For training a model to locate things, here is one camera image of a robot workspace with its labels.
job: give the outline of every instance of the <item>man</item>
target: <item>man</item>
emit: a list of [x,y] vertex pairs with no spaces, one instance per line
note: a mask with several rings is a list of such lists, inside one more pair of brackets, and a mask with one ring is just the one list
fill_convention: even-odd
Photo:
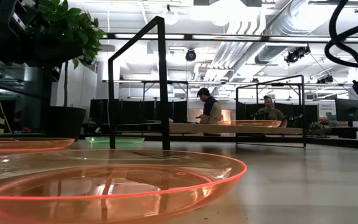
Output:
[[281,124],[281,127],[285,128],[288,124],[287,119],[285,119],[284,114],[274,108],[273,106],[273,100],[271,97],[269,96],[264,96],[264,100],[265,100],[265,108],[262,108],[258,111],[258,113],[265,113],[268,114],[268,119],[269,120],[279,120],[279,121],[283,121],[283,123]]
[[[201,118],[200,124],[218,124],[218,121],[222,120],[222,109],[219,102],[211,96],[207,88],[198,90],[197,97],[205,103],[203,114],[197,117]],[[216,134],[204,133],[204,136],[208,135],[215,136]]]

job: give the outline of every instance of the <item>green plastic plate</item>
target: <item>green plastic plate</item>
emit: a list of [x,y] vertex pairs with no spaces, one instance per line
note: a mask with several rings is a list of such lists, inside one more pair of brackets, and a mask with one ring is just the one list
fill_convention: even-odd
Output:
[[[85,140],[90,144],[109,144],[110,137],[85,137]],[[137,137],[116,137],[116,145],[118,146],[128,146],[128,145],[138,145],[144,141],[144,138]]]

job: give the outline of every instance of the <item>wooden plank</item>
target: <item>wooden plank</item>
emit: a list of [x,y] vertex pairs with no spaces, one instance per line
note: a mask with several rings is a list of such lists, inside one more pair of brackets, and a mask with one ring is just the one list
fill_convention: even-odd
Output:
[[171,133],[247,133],[247,134],[302,134],[301,128],[265,128],[241,125],[170,123]]

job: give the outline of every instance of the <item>tan jacket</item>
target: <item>tan jacket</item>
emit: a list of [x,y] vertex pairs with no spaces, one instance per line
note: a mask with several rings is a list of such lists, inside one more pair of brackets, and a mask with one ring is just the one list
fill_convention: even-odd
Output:
[[215,102],[211,109],[211,114],[201,115],[200,124],[218,124],[222,120],[222,109],[218,102]]

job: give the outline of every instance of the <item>white wall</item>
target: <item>white wall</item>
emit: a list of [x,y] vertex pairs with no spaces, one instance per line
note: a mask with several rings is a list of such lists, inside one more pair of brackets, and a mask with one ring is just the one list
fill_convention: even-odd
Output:
[[[94,69],[95,66],[88,68],[79,64],[74,70],[73,62],[70,61],[68,64],[67,106],[86,109],[85,120],[89,117],[91,100],[96,98],[98,76]],[[65,76],[61,73],[59,82],[52,83],[51,106],[63,106],[64,81]]]

